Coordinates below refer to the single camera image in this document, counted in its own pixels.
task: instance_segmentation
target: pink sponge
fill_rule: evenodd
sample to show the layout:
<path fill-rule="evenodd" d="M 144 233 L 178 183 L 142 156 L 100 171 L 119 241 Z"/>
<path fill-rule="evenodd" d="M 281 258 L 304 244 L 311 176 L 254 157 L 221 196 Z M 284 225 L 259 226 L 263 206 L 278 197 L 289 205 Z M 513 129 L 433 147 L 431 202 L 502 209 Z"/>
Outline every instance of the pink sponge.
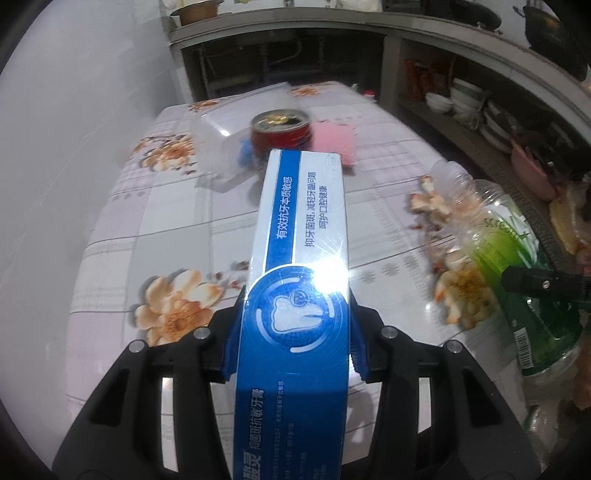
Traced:
<path fill-rule="evenodd" d="M 355 165 L 355 130 L 333 122 L 312 123 L 312 151 L 338 153 L 344 167 Z"/>

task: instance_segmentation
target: plastic bottle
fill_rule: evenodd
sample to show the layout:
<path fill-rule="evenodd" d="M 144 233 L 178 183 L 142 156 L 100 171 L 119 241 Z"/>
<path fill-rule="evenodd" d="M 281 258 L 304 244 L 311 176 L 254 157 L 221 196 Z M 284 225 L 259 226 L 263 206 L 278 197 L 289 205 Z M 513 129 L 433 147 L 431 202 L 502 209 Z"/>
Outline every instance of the plastic bottle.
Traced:
<path fill-rule="evenodd" d="M 578 354 L 582 327 L 577 306 L 508 293 L 501 286 L 501 275 L 510 265 L 550 270 L 530 224 L 499 185 L 472 179 L 456 162 L 438 161 L 431 176 L 451 205 L 453 233 L 505 313 L 523 375 L 537 385 L 555 380 Z"/>

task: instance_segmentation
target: clear plastic container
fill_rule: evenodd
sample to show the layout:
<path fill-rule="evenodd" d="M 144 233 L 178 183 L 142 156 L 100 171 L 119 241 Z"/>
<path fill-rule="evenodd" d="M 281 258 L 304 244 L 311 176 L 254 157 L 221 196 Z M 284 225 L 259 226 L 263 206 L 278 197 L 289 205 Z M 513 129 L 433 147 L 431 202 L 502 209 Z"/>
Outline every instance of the clear plastic container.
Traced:
<path fill-rule="evenodd" d="M 242 157 L 251 120 L 269 110 L 296 107 L 291 86 L 284 82 L 231 97 L 196 116 L 191 133 L 200 169 L 223 177 L 241 174 L 249 165 Z"/>
<path fill-rule="evenodd" d="M 510 265 L 550 269 L 530 224 L 499 185 L 474 180 L 458 163 L 437 162 L 431 170 L 437 192 L 452 207 L 451 229 L 477 263 L 513 331 L 521 371 L 545 384 L 575 360 L 582 332 L 574 303 L 506 292 L 501 275 Z"/>

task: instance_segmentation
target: tooth logo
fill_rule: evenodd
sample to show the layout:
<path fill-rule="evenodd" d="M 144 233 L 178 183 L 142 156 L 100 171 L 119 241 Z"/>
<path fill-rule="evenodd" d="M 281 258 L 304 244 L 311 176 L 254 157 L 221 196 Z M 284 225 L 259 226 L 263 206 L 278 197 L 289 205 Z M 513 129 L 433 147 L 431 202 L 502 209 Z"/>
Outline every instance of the tooth logo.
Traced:
<path fill-rule="evenodd" d="M 298 332 L 317 327 L 322 322 L 322 309 L 305 299 L 305 292 L 294 291 L 290 297 L 278 296 L 271 313 L 273 330 L 277 333 Z"/>
<path fill-rule="evenodd" d="M 290 353 L 311 352 L 341 328 L 348 330 L 343 297 L 318 291 L 313 280 L 314 271 L 303 265 L 265 273 L 248 293 L 244 328 L 256 328 L 262 341 Z"/>

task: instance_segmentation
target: metal pot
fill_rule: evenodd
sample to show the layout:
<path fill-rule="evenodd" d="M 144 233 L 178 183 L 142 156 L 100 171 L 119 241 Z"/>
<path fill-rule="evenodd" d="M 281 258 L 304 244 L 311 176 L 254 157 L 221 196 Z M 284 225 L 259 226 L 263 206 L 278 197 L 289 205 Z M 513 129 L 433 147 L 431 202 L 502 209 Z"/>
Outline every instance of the metal pot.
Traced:
<path fill-rule="evenodd" d="M 189 25 L 200 20 L 206 20 L 217 16 L 217 6 L 223 0 L 197 0 L 191 5 L 179 8 L 170 14 L 171 17 L 180 17 L 181 25 Z"/>

